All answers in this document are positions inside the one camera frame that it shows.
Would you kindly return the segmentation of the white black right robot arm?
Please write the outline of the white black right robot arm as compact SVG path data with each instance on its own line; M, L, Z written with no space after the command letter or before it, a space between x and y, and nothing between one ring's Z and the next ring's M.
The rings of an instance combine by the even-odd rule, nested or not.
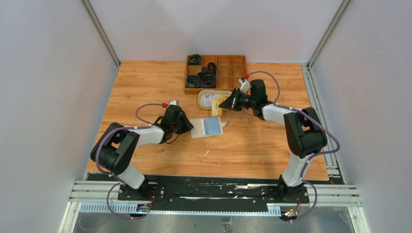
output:
M244 85L250 87L249 94L235 88L219 107L232 111L252 109L259 119L284 125L291 156L279 177L277 195L282 202L291 202L304 185L302 178L310 164L309 157L327 145L326 133L312 107L291 110L269 101L265 83L260 79L245 81Z

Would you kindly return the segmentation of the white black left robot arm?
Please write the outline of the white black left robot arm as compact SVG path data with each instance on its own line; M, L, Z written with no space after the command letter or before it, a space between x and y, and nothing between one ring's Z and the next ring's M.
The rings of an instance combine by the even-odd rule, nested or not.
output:
M90 153L99 172L112 175L121 184L130 187L130 194L136 200L148 197L148 180L132 165L132 157L139 146L167 144L172 136L179 136L193 130L184 110L177 104L161 105L164 115L147 126L124 126L117 122L109 125Z

